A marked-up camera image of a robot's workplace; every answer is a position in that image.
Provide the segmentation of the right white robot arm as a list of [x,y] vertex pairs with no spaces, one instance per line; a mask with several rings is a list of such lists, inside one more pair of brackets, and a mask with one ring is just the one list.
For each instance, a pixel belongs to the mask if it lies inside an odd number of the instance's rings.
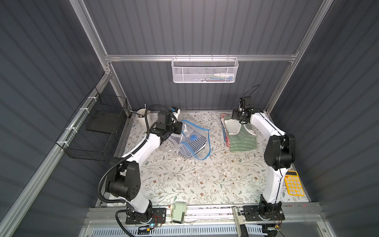
[[255,214],[268,221],[283,217],[279,198],[284,177],[295,161],[295,136],[279,129],[262,109],[255,109],[250,96],[239,99],[239,107],[233,110],[232,118],[242,124],[251,123],[267,140],[264,160],[268,165],[268,174]]

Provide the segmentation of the clear vacuum bag blue zip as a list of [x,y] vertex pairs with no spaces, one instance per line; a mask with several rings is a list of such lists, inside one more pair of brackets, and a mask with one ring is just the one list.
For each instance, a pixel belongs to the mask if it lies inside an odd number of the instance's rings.
[[188,120],[182,120],[180,134],[171,134],[168,141],[177,154],[185,159],[206,160],[211,154],[210,130]]

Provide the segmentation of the blue white striped garment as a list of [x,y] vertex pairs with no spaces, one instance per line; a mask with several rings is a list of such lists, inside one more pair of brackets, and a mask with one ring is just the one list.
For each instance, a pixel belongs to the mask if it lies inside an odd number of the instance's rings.
[[[191,135],[196,135],[195,141],[190,140]],[[209,157],[208,138],[196,131],[192,131],[185,135],[183,132],[180,135],[172,134],[168,141],[173,144],[179,156],[185,159],[197,159],[203,161]]]

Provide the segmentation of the green white striped garment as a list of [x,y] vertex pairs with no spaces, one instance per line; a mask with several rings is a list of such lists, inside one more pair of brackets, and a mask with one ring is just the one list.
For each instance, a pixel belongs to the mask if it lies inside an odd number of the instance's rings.
[[257,149],[257,136],[251,123],[240,123],[230,117],[225,118],[225,124],[231,152],[246,152]]

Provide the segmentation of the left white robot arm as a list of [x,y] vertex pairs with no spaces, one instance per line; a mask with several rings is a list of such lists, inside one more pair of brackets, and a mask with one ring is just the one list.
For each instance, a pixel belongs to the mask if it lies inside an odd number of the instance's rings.
[[140,191],[140,165],[172,134],[181,134],[182,123],[178,121],[180,109],[171,108],[158,113],[158,121],[146,122],[146,137],[121,160],[111,166],[101,178],[97,190],[99,199],[106,203],[124,203],[133,212],[145,219],[152,216],[152,202]]

